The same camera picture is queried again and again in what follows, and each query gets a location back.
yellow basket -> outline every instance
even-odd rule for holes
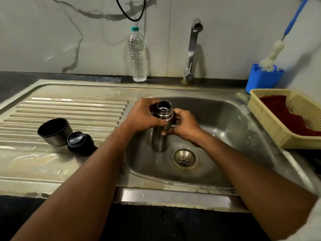
[[[253,89],[248,107],[275,143],[285,149],[321,149],[321,137],[292,133],[259,99],[269,95],[286,95],[291,113],[303,117],[305,124],[321,131],[321,106],[304,94],[285,89]]]

faucet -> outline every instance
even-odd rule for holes
[[[189,38],[189,45],[188,45],[188,53],[187,53],[187,60],[184,69],[184,77],[182,79],[183,84],[191,84],[194,78],[194,75],[191,73],[195,48],[197,43],[198,33],[203,30],[203,24],[200,19],[194,19],[191,28],[191,37]]]

stainless steel bottle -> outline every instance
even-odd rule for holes
[[[163,136],[161,135],[161,132],[170,129],[172,126],[172,104],[169,101],[158,102],[156,110],[154,112],[154,116],[160,119],[165,119],[167,121],[167,125],[164,127],[154,127],[153,135],[151,138],[152,148],[158,152],[162,152],[168,148],[167,135]]]

wall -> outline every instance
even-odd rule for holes
[[[321,0],[309,0],[276,64],[286,70],[277,88],[299,90],[321,104]]]
[[[142,0],[120,0],[138,13]],[[183,76],[194,18],[202,20],[195,76],[247,79],[300,0],[148,0],[137,23],[148,74]],[[0,69],[130,75],[134,25],[115,0],[0,0]]]

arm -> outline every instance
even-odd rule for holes
[[[138,131],[167,123],[149,111],[158,101],[155,98],[137,101],[126,120],[34,212],[12,241],[98,240],[129,140]]]
[[[208,134],[189,111],[174,112],[180,125],[162,134],[176,134],[204,149],[272,240],[285,239],[306,223],[315,195]]]

